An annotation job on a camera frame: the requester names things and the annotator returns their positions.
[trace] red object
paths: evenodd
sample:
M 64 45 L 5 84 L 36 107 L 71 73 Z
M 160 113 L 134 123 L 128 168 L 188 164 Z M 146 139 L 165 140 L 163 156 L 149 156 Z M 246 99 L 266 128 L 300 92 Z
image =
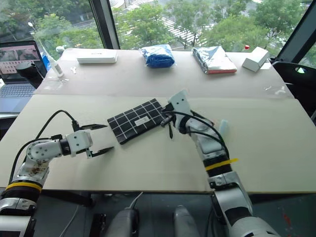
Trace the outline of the red object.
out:
M 217 73 L 235 73 L 237 70 L 208 70 L 207 74 L 217 74 Z
M 284 214 L 284 219 L 287 222 L 287 224 L 289 225 L 289 227 L 291 227 L 291 219 L 286 214 Z

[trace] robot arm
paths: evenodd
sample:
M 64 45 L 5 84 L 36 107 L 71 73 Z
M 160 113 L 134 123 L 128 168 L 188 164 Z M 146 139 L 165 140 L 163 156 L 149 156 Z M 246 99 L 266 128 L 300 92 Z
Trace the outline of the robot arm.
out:
M 172 121 L 180 133 L 189 134 L 195 142 L 210 187 L 215 190 L 212 200 L 216 216 L 227 224 L 230 236 L 279 236 L 265 221 L 252 216 L 250 198 L 231 168 L 228 150 L 221 135 L 212 128 L 213 123 L 194 116 L 184 91 L 172 96 L 168 102 L 162 111 L 167 118 L 161 125 Z
M 56 135 L 47 140 L 31 143 L 26 150 L 26 159 L 1 194 L 0 236 L 33 236 L 36 220 L 32 215 L 37 200 L 49 173 L 49 163 L 54 158 L 86 152 L 88 158 L 106 153 L 110 148 L 96 153 L 90 150 L 92 139 L 85 129 L 99 129 L 104 125 L 91 124 L 79 127 L 73 121 L 74 133 Z

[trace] blue plastic bag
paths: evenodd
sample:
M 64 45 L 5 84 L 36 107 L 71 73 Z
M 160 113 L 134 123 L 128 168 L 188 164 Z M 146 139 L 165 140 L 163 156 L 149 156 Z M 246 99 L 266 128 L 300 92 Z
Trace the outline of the blue plastic bag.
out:
M 168 44 L 143 47 L 140 50 L 148 67 L 168 68 L 174 64 L 174 57 Z

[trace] table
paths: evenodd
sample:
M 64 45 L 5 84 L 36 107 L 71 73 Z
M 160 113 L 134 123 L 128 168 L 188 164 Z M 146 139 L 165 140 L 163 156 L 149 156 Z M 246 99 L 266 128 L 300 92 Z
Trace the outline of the table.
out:
M 227 53 L 237 66 L 235 74 L 205 75 L 191 52 L 173 51 L 174 67 L 151 69 L 137 50 L 118 50 L 115 64 L 80 65 L 76 56 L 85 51 L 66 49 L 58 62 L 69 81 L 50 81 L 50 70 L 35 93 L 170 97 L 187 89 L 191 97 L 293 98 L 270 63 L 256 73 L 241 66 L 249 53 Z
M 81 125 L 106 119 L 152 97 L 34 95 L 0 142 L 0 187 L 5 187 L 18 149 L 33 139 L 58 109 L 70 112 Z M 161 104 L 166 98 L 157 97 Z M 191 108 L 207 118 L 226 119 L 226 140 L 232 164 L 250 193 L 315 192 L 316 128 L 295 99 L 191 98 Z M 63 114 L 43 136 L 72 132 Z M 50 164 L 44 185 L 49 190 L 209 192 L 206 172 L 188 135 L 154 128 L 119 145 L 110 128 L 92 132 L 93 151 L 114 145 L 110 152 L 87 159 L 61 157 Z

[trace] white box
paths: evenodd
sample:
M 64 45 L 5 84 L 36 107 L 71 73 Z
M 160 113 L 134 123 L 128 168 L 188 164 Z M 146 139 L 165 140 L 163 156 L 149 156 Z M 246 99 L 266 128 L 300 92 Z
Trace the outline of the white box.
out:
M 118 54 L 113 49 L 86 49 L 77 56 L 79 63 L 116 63 Z
M 242 66 L 254 72 L 258 71 L 269 57 L 269 52 L 263 48 L 256 47 L 245 59 Z

